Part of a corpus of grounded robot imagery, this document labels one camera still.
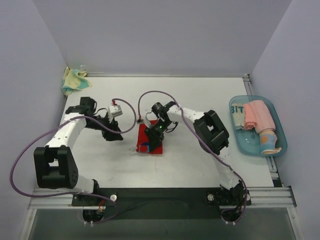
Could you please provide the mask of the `red blue patterned towel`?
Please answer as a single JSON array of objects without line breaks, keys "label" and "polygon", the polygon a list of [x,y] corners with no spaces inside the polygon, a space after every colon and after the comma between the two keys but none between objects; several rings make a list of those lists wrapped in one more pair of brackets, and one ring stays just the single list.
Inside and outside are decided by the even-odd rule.
[{"label": "red blue patterned towel", "polygon": [[136,144],[136,152],[143,153],[143,154],[151,154],[151,155],[162,155],[163,154],[163,144],[154,152],[149,151],[149,143],[144,130],[149,127],[151,124],[155,124],[157,120],[151,120],[149,125],[138,124],[138,137],[137,137],[137,144]]}]

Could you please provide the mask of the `yellow teal towel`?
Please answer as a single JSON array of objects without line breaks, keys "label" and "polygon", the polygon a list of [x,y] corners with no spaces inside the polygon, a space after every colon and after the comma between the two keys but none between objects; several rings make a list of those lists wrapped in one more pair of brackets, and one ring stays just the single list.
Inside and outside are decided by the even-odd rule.
[{"label": "yellow teal towel", "polygon": [[65,96],[71,95],[73,92],[83,91],[92,87],[89,80],[86,79],[87,72],[78,69],[70,69],[66,67],[63,79],[61,91]]}]

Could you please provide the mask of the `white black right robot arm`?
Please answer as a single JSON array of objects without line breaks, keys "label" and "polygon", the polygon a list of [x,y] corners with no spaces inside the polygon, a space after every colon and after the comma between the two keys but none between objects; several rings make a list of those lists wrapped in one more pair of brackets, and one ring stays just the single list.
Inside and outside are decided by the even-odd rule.
[{"label": "white black right robot arm", "polygon": [[244,201],[250,200],[244,180],[232,166],[229,152],[230,134],[214,110],[195,111],[181,108],[174,101],[170,101],[166,105],[155,103],[151,112],[156,115],[157,122],[144,130],[151,151],[161,145],[164,133],[171,124],[184,124],[197,138],[201,148],[214,160],[221,187],[221,193],[217,198],[222,198],[228,205],[237,201],[243,204]]}]

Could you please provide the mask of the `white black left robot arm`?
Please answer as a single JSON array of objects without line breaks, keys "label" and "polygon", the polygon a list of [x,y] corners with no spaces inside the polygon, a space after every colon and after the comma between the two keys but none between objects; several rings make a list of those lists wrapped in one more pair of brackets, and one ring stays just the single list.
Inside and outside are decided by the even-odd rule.
[{"label": "white black left robot arm", "polygon": [[43,189],[66,189],[84,193],[83,200],[90,206],[101,201],[99,184],[94,179],[81,176],[72,154],[72,148],[81,131],[85,128],[101,131],[109,142],[121,141],[120,128],[116,117],[122,109],[112,104],[105,116],[96,115],[96,101],[91,97],[81,97],[78,105],[70,106],[64,114],[63,126],[44,146],[33,152],[37,184]]}]

